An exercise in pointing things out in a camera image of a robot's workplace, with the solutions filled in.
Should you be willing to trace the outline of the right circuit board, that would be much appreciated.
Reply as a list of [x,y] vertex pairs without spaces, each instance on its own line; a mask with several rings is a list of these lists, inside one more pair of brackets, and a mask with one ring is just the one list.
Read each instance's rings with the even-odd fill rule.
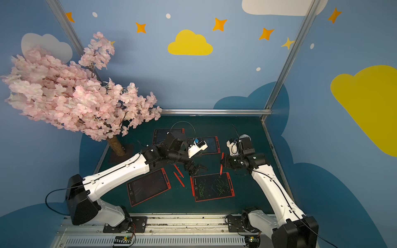
[[245,248],[259,248],[261,244],[260,237],[245,236]]

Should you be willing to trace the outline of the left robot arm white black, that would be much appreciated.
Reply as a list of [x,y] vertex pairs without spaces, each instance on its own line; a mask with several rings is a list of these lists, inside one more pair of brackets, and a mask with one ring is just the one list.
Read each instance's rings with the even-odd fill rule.
[[125,208],[103,201],[101,197],[119,185],[168,163],[182,163],[189,175],[194,176],[199,168],[193,157],[207,148],[207,142],[201,137],[188,143],[184,134],[169,132],[164,141],[142,149],[110,169],[86,177],[79,174],[70,177],[65,198],[72,224],[82,225],[94,220],[118,227],[130,223],[130,215]]

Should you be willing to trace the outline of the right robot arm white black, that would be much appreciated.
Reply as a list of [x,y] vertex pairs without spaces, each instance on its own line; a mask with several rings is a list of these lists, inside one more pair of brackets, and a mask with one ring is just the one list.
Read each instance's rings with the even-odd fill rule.
[[257,153],[251,137],[244,134],[226,143],[229,152],[222,155],[221,165],[230,169],[244,168],[260,186],[275,217],[259,209],[245,210],[244,228],[251,233],[261,232],[271,239],[275,248],[315,248],[318,223],[308,217],[287,194],[273,167],[263,153]]

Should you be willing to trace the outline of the circuit board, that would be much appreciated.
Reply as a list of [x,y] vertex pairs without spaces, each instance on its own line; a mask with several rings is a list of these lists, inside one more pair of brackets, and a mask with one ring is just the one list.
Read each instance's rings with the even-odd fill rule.
[[129,248],[132,246],[134,238],[132,236],[116,236],[113,240],[113,248]]
[[261,244],[260,237],[245,236],[245,248],[259,248]]

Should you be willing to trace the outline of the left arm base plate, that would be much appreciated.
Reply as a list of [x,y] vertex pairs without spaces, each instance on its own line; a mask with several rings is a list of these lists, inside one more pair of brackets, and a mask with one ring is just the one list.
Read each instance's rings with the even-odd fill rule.
[[106,224],[103,233],[144,233],[147,224],[147,217],[127,217],[119,225],[112,227]]

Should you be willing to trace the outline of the red tablet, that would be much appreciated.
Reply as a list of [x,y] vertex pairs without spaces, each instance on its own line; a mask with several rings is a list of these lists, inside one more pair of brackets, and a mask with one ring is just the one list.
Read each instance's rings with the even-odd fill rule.
[[235,196],[233,183],[229,173],[209,174],[192,178],[194,199],[204,202]]
[[201,139],[206,142],[208,147],[205,150],[199,151],[200,154],[203,155],[220,154],[221,150],[217,136],[205,136],[205,137],[201,137]]
[[145,174],[127,183],[130,205],[131,207],[139,205],[171,188],[164,168]]
[[172,130],[170,130],[170,129],[155,129],[152,144],[154,145],[154,144],[164,141],[166,139],[166,135],[171,131],[185,134],[184,128],[174,128]]
[[135,155],[138,155],[138,154],[141,154],[144,150],[146,149],[146,146],[137,146],[137,147],[135,147],[134,148],[134,153],[133,153],[133,157],[135,156]]

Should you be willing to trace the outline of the red stylus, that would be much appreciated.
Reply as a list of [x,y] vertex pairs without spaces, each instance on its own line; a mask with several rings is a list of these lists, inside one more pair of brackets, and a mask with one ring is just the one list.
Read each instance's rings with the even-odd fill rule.
[[177,178],[178,182],[181,184],[181,186],[182,186],[183,188],[185,188],[186,186],[185,186],[185,184],[182,182],[181,178],[177,175],[176,172],[173,172],[173,173],[174,173],[175,177]]
[[222,153],[222,156],[221,156],[221,161],[220,161],[220,175],[222,175],[222,173],[223,173],[223,163],[224,163],[224,157],[225,157],[225,154],[224,154],[224,153]]
[[193,197],[195,197],[195,189],[194,189],[193,177],[191,177],[191,176],[190,176],[190,184],[191,184],[192,195],[193,195]]
[[178,166],[176,164],[174,164],[174,168],[176,170],[177,176],[184,178],[184,175],[182,174],[181,170],[178,168]]

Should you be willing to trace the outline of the aluminium rail frame front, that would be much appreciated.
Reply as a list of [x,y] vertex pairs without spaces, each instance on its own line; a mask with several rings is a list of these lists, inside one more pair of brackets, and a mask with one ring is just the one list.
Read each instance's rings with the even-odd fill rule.
[[51,243],[53,248],[112,248],[116,236],[132,236],[130,248],[245,248],[245,236],[260,237],[259,248],[271,248],[265,234],[229,232],[227,214],[134,214],[147,217],[144,233],[103,233],[105,224],[90,221],[79,226],[66,218]]

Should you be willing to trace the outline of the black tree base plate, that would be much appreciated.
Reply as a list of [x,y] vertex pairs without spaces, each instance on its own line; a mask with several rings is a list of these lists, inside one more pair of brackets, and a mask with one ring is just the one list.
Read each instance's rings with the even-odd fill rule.
[[110,158],[109,158],[110,164],[114,164],[114,165],[120,164],[135,155],[133,144],[127,144],[127,145],[123,146],[123,148],[126,153],[123,156],[118,156],[113,150],[111,150]]

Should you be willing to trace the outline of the pink cherry blossom tree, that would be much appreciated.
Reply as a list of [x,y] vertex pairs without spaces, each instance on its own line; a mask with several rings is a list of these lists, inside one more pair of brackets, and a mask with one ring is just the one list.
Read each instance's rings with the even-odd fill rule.
[[161,108],[154,94],[142,96],[134,83],[122,86],[100,81],[95,70],[106,68],[115,53],[111,41],[94,34],[78,62],[63,63],[36,46],[13,57],[7,103],[33,121],[110,141],[130,129],[158,120]]

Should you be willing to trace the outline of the aluminium back rail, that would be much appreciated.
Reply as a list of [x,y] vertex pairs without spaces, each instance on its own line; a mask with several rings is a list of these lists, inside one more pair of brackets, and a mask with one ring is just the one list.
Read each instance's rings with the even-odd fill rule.
[[272,111],[267,109],[163,109],[162,115],[186,115],[186,116],[203,116],[203,115],[230,115],[230,116],[251,116],[251,115],[271,115]]

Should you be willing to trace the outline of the silver tin can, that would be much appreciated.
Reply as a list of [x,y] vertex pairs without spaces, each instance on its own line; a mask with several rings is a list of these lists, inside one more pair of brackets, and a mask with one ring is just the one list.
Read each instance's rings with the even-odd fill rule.
[[239,138],[240,139],[241,138],[249,138],[249,139],[251,139],[251,137],[249,135],[247,135],[247,134],[240,135]]

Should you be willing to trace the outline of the left circuit board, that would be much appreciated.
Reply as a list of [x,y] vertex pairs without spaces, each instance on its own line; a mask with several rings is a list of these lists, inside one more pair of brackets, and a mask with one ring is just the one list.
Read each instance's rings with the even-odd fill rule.
[[113,248],[129,248],[132,246],[134,238],[132,236],[116,236],[113,240]]

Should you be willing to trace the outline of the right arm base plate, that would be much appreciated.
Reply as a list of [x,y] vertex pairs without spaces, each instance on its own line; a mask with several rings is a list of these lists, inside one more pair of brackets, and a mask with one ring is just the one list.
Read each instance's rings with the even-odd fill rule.
[[231,233],[259,233],[259,230],[250,224],[247,214],[242,216],[227,215],[224,220]]

